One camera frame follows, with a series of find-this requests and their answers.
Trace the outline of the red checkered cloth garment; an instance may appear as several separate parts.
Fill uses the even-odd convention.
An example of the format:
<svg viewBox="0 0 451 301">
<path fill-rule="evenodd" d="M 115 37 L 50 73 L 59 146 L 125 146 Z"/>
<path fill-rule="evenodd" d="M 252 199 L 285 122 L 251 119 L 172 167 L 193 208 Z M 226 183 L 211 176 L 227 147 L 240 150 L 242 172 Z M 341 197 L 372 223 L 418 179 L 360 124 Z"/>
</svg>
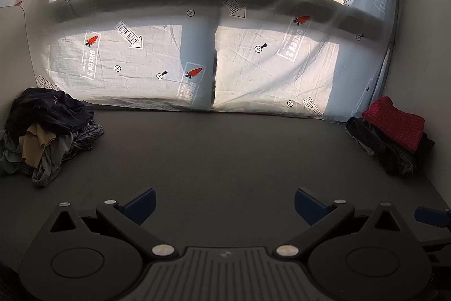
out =
<svg viewBox="0 0 451 301">
<path fill-rule="evenodd" d="M 388 96 L 375 100 L 362 118 L 410 152 L 417 150 L 424 133 L 425 119 L 395 108 Z"/>
</svg>

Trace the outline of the folded dark clothes stack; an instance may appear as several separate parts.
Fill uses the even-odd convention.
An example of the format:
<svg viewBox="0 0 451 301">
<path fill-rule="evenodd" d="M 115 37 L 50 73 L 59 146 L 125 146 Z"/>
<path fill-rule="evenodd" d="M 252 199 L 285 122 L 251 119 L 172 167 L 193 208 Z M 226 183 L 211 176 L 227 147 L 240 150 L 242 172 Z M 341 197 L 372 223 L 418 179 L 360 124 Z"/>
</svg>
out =
<svg viewBox="0 0 451 301">
<path fill-rule="evenodd" d="M 350 118 L 345 131 L 389 176 L 404 180 L 426 176 L 435 145 L 427 134 L 423 133 L 417 149 L 410 152 L 363 118 Z"/>
</svg>

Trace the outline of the black white patterned garment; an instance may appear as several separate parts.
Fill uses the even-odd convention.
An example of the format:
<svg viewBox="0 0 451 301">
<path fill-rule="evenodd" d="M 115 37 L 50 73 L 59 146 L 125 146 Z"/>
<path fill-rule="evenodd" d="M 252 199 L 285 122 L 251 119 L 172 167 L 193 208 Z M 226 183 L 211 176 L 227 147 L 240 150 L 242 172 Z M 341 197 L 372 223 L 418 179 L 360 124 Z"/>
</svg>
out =
<svg viewBox="0 0 451 301">
<path fill-rule="evenodd" d="M 94 142 L 104 135 L 102 126 L 91 120 L 83 128 L 73 134 L 73 142 L 70 149 L 64 154 L 63 162 L 73 159 L 80 153 L 93 148 Z"/>
</svg>

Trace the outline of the grey garment in pile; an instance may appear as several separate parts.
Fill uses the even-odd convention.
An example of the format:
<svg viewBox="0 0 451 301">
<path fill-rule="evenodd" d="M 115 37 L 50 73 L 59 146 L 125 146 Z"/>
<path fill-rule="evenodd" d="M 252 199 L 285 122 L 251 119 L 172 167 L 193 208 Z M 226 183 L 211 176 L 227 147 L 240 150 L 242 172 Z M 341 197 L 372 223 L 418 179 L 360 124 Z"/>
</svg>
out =
<svg viewBox="0 0 451 301">
<path fill-rule="evenodd" d="M 30 178 L 35 187 L 42 188 L 56 179 L 72 146 L 73 135 L 51 139 L 41 148 L 34 138 L 30 143 L 26 148 L 22 138 L 1 130 L 1 178 L 22 175 Z"/>
</svg>

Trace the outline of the tan garment in pile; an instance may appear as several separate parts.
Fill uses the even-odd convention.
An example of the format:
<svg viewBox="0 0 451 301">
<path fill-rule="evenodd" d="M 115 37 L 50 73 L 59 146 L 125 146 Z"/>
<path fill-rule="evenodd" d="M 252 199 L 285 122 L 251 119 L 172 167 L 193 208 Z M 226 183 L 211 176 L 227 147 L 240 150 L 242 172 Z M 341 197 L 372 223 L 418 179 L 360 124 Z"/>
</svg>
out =
<svg viewBox="0 0 451 301">
<path fill-rule="evenodd" d="M 19 137 L 22 160 L 29 166 L 38 168 L 45 148 L 56 138 L 57 135 L 45 131 L 39 124 L 32 124 L 26 134 Z"/>
</svg>

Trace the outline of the navy blue garment on pile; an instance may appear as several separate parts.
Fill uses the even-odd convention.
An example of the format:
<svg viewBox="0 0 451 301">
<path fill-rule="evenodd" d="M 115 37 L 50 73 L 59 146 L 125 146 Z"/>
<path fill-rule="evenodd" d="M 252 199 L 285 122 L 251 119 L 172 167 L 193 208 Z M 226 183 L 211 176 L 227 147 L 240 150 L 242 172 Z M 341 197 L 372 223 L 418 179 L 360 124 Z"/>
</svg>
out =
<svg viewBox="0 0 451 301">
<path fill-rule="evenodd" d="M 39 124 L 59 137 L 78 131 L 92 119 L 85 104 L 64 91 L 30 88 L 13 101 L 5 129 L 22 136 L 32 124 Z"/>
</svg>

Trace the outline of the white panel board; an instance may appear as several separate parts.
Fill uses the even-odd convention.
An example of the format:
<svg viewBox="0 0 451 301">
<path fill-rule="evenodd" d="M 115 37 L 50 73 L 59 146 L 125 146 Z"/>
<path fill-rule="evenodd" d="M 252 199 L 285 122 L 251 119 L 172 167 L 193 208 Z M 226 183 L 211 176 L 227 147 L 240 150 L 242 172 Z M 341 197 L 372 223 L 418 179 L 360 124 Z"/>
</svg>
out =
<svg viewBox="0 0 451 301">
<path fill-rule="evenodd" d="M 0 120 L 3 129 L 13 101 L 37 83 L 30 58 L 25 12 L 21 6 L 1 7 L 0 32 Z"/>
</svg>

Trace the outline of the white carrot print curtain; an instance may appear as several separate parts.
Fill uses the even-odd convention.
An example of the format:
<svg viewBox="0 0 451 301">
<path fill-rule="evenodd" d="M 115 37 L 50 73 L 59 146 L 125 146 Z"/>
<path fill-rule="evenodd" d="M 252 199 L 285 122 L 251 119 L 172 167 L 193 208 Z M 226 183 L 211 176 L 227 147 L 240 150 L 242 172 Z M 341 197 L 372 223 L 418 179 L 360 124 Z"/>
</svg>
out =
<svg viewBox="0 0 451 301">
<path fill-rule="evenodd" d="M 87 102 L 344 122 L 378 96 L 397 0 L 1 0 L 36 83 Z"/>
</svg>

